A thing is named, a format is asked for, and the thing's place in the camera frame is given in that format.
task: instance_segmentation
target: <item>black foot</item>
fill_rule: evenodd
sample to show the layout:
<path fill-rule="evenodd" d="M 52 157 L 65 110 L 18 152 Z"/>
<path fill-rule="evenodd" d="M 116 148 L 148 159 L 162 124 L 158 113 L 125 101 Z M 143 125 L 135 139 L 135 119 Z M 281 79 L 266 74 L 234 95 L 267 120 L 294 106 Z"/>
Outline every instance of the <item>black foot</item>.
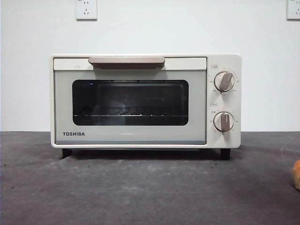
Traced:
<path fill-rule="evenodd" d="M 221 149 L 221 159 L 222 160 L 229 160 L 230 159 L 230 149 Z"/>
<path fill-rule="evenodd" d="M 61 149 L 62 158 L 68 157 L 72 154 L 72 149 Z"/>

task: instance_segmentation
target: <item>electrical socket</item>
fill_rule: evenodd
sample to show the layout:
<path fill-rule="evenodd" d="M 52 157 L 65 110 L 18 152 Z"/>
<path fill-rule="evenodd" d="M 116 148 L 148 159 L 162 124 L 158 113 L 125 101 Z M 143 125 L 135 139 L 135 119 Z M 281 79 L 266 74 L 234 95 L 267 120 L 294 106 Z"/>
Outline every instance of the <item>electrical socket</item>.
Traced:
<path fill-rule="evenodd" d="M 300 0 L 287 0 L 286 19 L 300 20 Z"/>
<path fill-rule="evenodd" d="M 97 20 L 97 0 L 75 0 L 77 20 Z"/>

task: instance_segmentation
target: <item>white toaster oven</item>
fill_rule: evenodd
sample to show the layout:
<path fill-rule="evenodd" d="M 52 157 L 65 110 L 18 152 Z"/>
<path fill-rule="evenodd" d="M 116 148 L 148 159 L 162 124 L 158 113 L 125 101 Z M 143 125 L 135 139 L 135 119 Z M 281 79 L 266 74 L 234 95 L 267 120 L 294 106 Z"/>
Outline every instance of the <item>white toaster oven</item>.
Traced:
<path fill-rule="evenodd" d="M 240 146 L 237 54 L 54 55 L 51 144 L 75 148 Z"/>

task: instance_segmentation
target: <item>oven rack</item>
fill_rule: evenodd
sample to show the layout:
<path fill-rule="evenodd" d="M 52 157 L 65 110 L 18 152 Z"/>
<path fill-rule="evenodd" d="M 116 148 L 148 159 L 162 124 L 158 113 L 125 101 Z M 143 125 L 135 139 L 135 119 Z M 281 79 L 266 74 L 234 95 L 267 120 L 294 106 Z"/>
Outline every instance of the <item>oven rack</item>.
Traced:
<path fill-rule="evenodd" d="M 174 108 L 106 108 L 98 113 L 73 115 L 78 117 L 119 117 L 119 116 L 147 116 L 147 117 L 187 117 Z"/>

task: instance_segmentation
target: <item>oven window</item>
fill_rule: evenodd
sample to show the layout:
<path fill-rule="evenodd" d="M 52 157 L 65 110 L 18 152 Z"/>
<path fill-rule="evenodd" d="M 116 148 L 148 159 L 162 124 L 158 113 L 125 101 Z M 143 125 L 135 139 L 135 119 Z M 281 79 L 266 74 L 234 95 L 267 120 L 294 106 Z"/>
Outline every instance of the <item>oven window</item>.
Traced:
<path fill-rule="evenodd" d="M 79 126 L 184 126 L 184 80 L 76 80 L 73 122 Z"/>

